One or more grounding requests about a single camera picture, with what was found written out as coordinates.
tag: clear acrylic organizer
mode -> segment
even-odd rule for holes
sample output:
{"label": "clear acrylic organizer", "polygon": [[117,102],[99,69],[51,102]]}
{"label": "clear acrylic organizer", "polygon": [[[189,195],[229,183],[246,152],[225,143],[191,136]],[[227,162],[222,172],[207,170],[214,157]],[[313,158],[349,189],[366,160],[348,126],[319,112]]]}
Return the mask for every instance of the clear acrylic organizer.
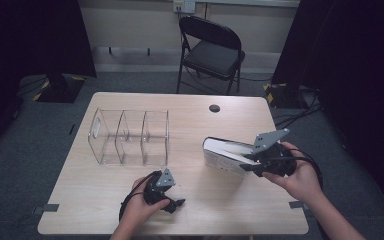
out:
{"label": "clear acrylic organizer", "polygon": [[100,164],[166,166],[168,111],[98,108],[88,140]]}

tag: wrist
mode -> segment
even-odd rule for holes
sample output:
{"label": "wrist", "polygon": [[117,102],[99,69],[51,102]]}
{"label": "wrist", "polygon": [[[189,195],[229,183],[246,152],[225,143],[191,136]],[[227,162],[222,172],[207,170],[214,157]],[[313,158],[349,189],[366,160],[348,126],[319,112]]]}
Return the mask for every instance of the wrist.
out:
{"label": "wrist", "polygon": [[136,230],[136,224],[129,221],[123,221],[123,219],[121,219],[111,239],[128,240],[135,234]]}
{"label": "wrist", "polygon": [[310,209],[315,208],[320,204],[323,205],[326,201],[328,201],[328,199],[321,191],[308,194],[307,197],[302,200],[302,202],[307,205]]}

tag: chair seat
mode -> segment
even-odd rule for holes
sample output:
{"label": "chair seat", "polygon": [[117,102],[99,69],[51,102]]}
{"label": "chair seat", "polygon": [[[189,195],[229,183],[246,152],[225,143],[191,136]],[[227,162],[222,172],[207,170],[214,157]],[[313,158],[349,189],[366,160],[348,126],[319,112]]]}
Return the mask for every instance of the chair seat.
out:
{"label": "chair seat", "polygon": [[[201,70],[207,74],[216,74],[228,80],[238,69],[238,51],[215,45],[206,41],[200,41],[183,61],[186,67]],[[241,62],[245,58],[242,51]]]}

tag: human hand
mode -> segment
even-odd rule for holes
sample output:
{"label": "human hand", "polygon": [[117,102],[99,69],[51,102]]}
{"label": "human hand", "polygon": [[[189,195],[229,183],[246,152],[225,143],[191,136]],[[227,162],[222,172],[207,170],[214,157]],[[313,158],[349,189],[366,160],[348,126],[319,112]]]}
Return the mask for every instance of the human hand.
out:
{"label": "human hand", "polygon": [[[296,146],[288,142],[283,142],[283,146],[291,151],[292,156],[304,157]],[[284,188],[292,197],[308,204],[312,199],[316,199],[318,194],[323,194],[317,178],[317,173],[313,166],[305,161],[297,160],[295,173],[289,177],[281,177],[269,172],[263,172],[263,177]]]}
{"label": "human hand", "polygon": [[[137,179],[132,186],[135,188],[144,177]],[[114,231],[111,239],[130,239],[130,237],[136,232],[136,230],[146,221],[148,218],[164,208],[170,203],[170,200],[164,199],[153,205],[148,205],[143,198],[143,191],[145,189],[146,180],[143,182],[134,193],[132,198],[127,203],[123,216],[118,224],[117,229]]]}

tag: black folding chair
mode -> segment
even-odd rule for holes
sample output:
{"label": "black folding chair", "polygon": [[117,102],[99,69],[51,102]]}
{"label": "black folding chair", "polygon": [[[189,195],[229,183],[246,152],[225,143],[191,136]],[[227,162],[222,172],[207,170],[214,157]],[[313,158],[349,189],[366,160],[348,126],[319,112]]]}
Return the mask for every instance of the black folding chair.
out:
{"label": "black folding chair", "polygon": [[[179,27],[183,42],[176,93],[179,93],[180,83],[194,87],[181,81],[183,66],[194,69],[198,76],[202,72],[229,81],[226,95],[229,95],[237,72],[237,91],[239,91],[241,63],[245,58],[245,52],[242,51],[238,35],[226,26],[195,16],[181,18]],[[193,48],[188,41],[188,37],[191,36],[200,40]]]}

